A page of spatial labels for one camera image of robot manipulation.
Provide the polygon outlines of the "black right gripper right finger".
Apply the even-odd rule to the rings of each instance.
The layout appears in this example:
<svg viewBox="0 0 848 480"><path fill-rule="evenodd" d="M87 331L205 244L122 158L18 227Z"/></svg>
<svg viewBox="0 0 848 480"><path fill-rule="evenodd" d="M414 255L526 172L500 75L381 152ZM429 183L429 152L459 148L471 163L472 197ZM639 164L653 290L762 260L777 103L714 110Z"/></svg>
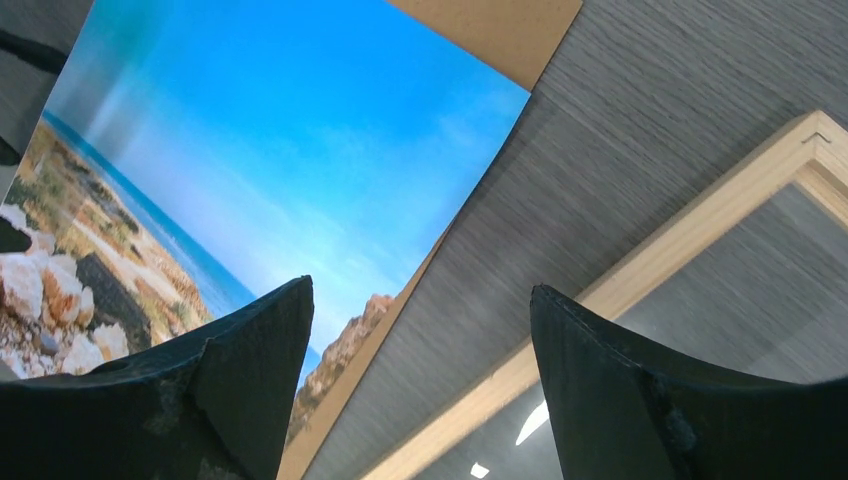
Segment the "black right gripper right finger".
<svg viewBox="0 0 848 480"><path fill-rule="evenodd" d="M843 479L847 381L714 365L533 288L531 338L567 479Z"/></svg>

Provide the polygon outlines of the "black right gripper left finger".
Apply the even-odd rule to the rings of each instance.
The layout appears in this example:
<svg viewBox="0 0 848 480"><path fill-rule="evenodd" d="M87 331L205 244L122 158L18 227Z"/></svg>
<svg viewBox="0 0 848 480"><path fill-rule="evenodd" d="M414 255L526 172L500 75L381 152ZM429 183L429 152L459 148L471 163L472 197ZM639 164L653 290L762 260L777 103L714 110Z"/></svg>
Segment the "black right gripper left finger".
<svg viewBox="0 0 848 480"><path fill-rule="evenodd" d="M295 278L84 375L1 386L5 479L273 479L313 319Z"/></svg>

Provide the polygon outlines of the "clear acrylic sheet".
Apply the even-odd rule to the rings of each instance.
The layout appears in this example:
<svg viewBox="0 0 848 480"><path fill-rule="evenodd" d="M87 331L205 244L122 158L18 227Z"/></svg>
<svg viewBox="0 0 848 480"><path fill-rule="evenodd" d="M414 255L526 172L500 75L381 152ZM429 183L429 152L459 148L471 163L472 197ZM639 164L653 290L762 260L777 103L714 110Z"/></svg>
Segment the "clear acrylic sheet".
<svg viewBox="0 0 848 480"><path fill-rule="evenodd" d="M761 377L842 377L846 230L788 185L620 322L687 355Z"/></svg>

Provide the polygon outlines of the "landscape photo print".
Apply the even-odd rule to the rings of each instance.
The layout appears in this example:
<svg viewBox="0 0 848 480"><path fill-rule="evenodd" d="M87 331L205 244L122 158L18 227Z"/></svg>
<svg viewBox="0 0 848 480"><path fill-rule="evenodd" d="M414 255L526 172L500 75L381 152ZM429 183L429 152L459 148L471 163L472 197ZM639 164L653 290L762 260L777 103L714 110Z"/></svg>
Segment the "landscape photo print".
<svg viewBox="0 0 848 480"><path fill-rule="evenodd" d="M83 375L313 281L294 437L528 92L384 1L96 1L1 203L1 376Z"/></svg>

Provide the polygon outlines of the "light wooden picture frame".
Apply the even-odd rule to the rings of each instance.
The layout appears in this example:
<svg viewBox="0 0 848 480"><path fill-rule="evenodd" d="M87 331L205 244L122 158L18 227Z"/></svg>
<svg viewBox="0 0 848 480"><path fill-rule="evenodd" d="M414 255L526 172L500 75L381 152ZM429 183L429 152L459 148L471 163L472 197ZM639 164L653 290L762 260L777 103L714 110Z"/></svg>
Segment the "light wooden picture frame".
<svg viewBox="0 0 848 480"><path fill-rule="evenodd" d="M816 110L789 121L673 215L577 297L616 320L789 183L847 223L847 131ZM521 347L367 473L412 479L539 381Z"/></svg>

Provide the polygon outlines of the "brown cardboard backing board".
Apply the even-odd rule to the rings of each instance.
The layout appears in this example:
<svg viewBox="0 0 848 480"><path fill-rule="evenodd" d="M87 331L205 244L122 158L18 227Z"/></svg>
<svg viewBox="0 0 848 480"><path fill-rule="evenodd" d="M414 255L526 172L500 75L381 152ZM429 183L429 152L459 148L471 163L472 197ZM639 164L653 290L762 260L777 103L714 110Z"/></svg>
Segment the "brown cardboard backing board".
<svg viewBox="0 0 848 480"><path fill-rule="evenodd" d="M396 1L394 7L489 67L531 91L582 6L579 1ZM293 419L280 479L302 479L412 297L432 280L443 259L448 225L404 288L376 321L346 326L322 354L307 386L320 386L307 418Z"/></svg>

